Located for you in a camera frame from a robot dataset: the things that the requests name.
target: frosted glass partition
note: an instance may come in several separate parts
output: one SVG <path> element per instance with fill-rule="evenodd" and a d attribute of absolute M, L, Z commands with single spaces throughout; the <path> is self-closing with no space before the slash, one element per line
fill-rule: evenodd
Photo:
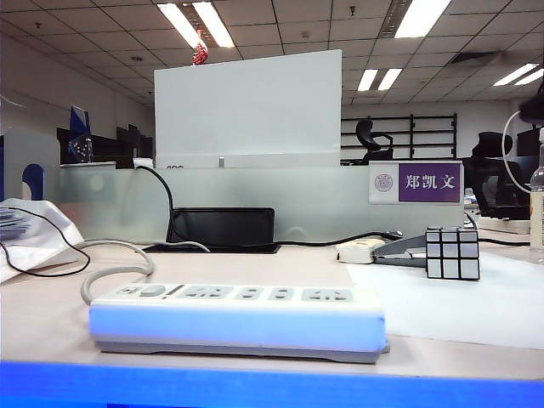
<path fill-rule="evenodd" d="M 324 241 L 371 230 L 462 225 L 459 205 L 368 203 L 368 167 L 161 169 L 176 207 L 272 207 L 275 239 Z M 167 195 L 144 170 L 60 169 L 59 205 L 86 238 L 164 240 Z"/>

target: fluorescent ceiling light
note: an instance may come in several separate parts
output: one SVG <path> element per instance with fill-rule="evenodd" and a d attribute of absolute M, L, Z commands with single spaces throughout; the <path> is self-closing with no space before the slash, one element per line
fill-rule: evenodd
<path fill-rule="evenodd" d="M 425 37 L 450 1 L 413 0 L 394 37 Z"/>
<path fill-rule="evenodd" d="M 365 70 L 363 77 L 360 79 L 358 91 L 368 91 L 371 88 L 372 82 L 376 77 L 377 70 Z"/>
<path fill-rule="evenodd" d="M 393 82 L 397 79 L 400 72 L 402 71 L 402 68 L 391 68 L 387 71 L 385 76 L 382 79 L 382 83 L 380 83 L 380 86 L 377 87 L 378 91 L 384 91 L 386 89 L 391 88 L 391 85 L 393 85 Z"/>
<path fill-rule="evenodd" d="M 183 37 L 192 48 L 196 48 L 196 45 L 200 41 L 198 34 L 178 6 L 173 3 L 168 3 L 157 4 L 157 7 L 162 11 L 164 16 L 170 20 L 173 27 L 178 30 L 181 37 Z"/>
<path fill-rule="evenodd" d="M 510 75 L 506 75 L 504 78 L 502 78 L 500 81 L 497 81 L 493 84 L 494 87 L 500 87 L 501 85 L 506 85 L 507 83 L 510 83 L 516 78 L 521 77 L 525 72 L 529 72 L 533 68 L 535 68 L 538 64 L 525 64 L 521 68 L 518 68 L 516 71 L 511 73 Z"/>
<path fill-rule="evenodd" d="M 213 35 L 213 38 L 219 47 L 235 46 L 227 28 L 219 18 L 218 12 L 215 11 L 215 8 L 213 8 L 210 2 L 193 3 L 193 7 L 198 15 L 201 16 L 202 21 L 204 21 L 204 24 Z"/>
<path fill-rule="evenodd" d="M 541 68 L 540 70 L 533 72 L 525 78 L 517 81 L 514 83 L 514 85 L 525 85 L 526 83 L 536 81 L 538 78 L 542 78 L 542 76 L 544 76 L 544 68 Z"/>

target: red decoration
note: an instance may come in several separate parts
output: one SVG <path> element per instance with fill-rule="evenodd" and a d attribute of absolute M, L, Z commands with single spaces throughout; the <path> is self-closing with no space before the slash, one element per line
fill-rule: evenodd
<path fill-rule="evenodd" d="M 193 65 L 203 64 L 207 60 L 208 50 L 206 44 L 201 39 L 202 30 L 197 30 L 198 32 L 198 44 L 196 44 L 195 53 L 193 54 Z"/>

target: blue edge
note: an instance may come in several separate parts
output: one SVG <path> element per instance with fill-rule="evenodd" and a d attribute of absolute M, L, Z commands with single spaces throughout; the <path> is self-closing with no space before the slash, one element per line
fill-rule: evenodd
<path fill-rule="evenodd" d="M 544 382 L 3 362 L 0 397 L 2 408 L 532 408 Z"/>

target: name plate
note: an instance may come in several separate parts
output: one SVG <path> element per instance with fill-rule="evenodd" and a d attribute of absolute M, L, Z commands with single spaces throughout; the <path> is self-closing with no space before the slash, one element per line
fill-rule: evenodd
<path fill-rule="evenodd" d="M 369 172 L 371 204 L 460 204 L 459 161 L 374 161 Z"/>

